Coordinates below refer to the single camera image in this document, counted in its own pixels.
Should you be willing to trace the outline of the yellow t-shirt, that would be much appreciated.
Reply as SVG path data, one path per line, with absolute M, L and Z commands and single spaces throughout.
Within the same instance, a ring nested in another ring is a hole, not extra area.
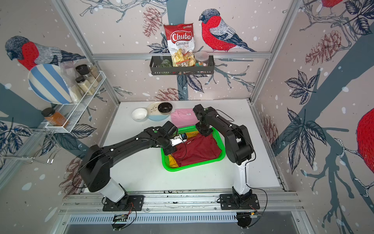
M 199 135 L 198 131 L 186 133 L 187 141 L 176 146 L 177 151 L 168 155 L 169 167 L 179 168 L 203 162 L 204 159 L 195 152 L 193 140 Z

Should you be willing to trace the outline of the dark red t-shirt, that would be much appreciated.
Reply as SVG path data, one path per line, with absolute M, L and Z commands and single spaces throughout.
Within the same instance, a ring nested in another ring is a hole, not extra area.
M 215 160 L 222 153 L 213 135 L 198 134 L 185 143 L 177 145 L 176 149 L 176 152 L 170 156 L 174 158 L 178 167 Z

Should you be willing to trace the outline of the green plastic basket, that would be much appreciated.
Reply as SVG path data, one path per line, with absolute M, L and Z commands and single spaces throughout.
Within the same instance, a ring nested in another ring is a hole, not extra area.
M 209 161 L 205 161 L 205 162 L 201 162 L 201 163 L 197 163 L 197 164 L 193 164 L 193 165 L 188 165 L 188 166 L 184 166 L 184 167 L 179 167 L 179 168 L 170 168 L 169 167 L 168 155 L 165 155 L 163 150 L 161 150 L 163 167 L 169 172 L 176 172 L 176 171 L 184 170 L 184 169 L 195 167 L 195 166 L 200 166 L 200 165 L 204 165 L 204 164 L 208 164 L 208 163 L 221 161 L 222 159 L 224 159 L 225 156 L 226 156 L 225 145 L 223 144 L 223 142 L 221 140 L 219 132 L 214 128 L 212 128 L 212 130 L 213 130 L 213 132 L 211 133 L 211 135 L 213 135 L 214 139 L 217 142 L 217 145 L 222 150 L 222 153 L 220 154 L 220 156 L 217 159 L 209 160 Z M 190 127 L 185 127 L 185 128 L 178 129 L 178 134 L 185 134 L 185 133 L 194 132 L 194 131 L 197 131 L 196 127 L 195 126 L 190 126 Z

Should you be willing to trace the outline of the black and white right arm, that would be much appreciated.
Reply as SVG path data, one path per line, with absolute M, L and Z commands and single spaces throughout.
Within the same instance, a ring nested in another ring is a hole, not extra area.
M 248 129 L 228 121 L 212 107 L 204 108 L 198 104 L 193 112 L 199 121 L 196 129 L 201 135 L 209 136 L 214 128 L 224 137 L 226 156 L 236 164 L 233 189 L 238 195 L 247 194 L 250 187 L 247 184 L 246 166 L 255 153 Z

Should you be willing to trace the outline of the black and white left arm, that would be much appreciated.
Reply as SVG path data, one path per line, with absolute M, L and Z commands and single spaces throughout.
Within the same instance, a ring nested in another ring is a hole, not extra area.
M 166 153 L 176 152 L 178 128 L 167 121 L 163 126 L 149 127 L 138 135 L 122 142 L 89 148 L 79 168 L 79 176 L 90 192 L 99 192 L 111 202 L 119 203 L 127 194 L 125 189 L 111 178 L 110 169 L 122 160 L 149 148 L 162 148 Z

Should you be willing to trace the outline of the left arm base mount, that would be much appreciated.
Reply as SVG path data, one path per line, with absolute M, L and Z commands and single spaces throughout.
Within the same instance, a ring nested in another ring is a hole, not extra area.
M 108 198 L 102 200 L 104 212 L 141 211 L 144 203 L 144 195 L 125 195 L 120 201 L 112 202 Z

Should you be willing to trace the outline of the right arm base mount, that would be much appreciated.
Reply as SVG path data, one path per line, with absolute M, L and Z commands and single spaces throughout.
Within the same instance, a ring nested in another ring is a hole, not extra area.
M 259 210 L 260 204 L 256 194 L 245 195 L 220 194 L 219 203 L 222 210 Z

